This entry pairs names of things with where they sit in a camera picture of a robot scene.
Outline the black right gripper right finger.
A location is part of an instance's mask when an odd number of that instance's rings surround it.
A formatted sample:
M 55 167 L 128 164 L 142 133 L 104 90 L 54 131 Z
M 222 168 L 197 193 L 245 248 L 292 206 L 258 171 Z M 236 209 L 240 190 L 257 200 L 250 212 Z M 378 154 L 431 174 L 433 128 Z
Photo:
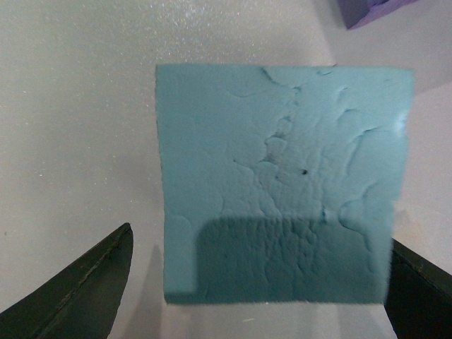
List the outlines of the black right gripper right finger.
M 451 275 L 394 240 L 384 308 L 397 338 L 450 338 Z

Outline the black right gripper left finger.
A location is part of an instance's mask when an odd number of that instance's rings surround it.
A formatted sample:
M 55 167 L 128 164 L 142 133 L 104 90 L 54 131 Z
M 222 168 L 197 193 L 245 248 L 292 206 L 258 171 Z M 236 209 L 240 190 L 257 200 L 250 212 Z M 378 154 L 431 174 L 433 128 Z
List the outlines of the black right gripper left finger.
M 125 223 L 1 313 L 2 338 L 107 338 L 126 287 L 133 231 Z

